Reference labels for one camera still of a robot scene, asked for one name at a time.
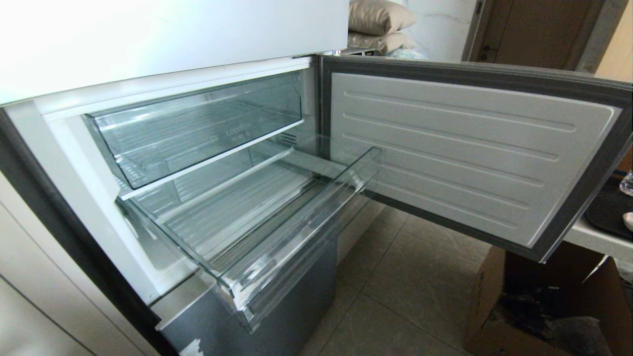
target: door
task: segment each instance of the door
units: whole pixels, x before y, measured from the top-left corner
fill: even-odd
[[[603,0],[495,0],[480,5],[470,61],[574,70]]]
[[[321,61],[320,130],[382,149],[377,200],[540,262],[631,142],[630,84],[481,64]]]

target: white wall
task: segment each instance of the white wall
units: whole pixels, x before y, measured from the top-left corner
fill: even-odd
[[[477,0],[401,0],[418,21],[403,32],[434,61],[461,61]]]

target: refrigerator door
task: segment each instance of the refrigerator door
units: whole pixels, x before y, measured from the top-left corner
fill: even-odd
[[[382,149],[379,201],[540,262],[631,142],[628,83],[535,68],[321,61],[320,130]]]

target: wooden door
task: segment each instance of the wooden door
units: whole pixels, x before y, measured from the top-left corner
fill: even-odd
[[[573,70],[603,0],[495,0],[477,61]]]

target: cardboard box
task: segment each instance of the cardboard box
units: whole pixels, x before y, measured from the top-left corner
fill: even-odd
[[[484,355],[570,354],[536,336],[491,317],[504,288],[511,284],[559,286],[565,317],[591,316],[598,320],[614,356],[633,355],[633,322],[611,257],[563,242],[546,264],[538,264],[493,247],[479,269],[468,317],[465,348]]]

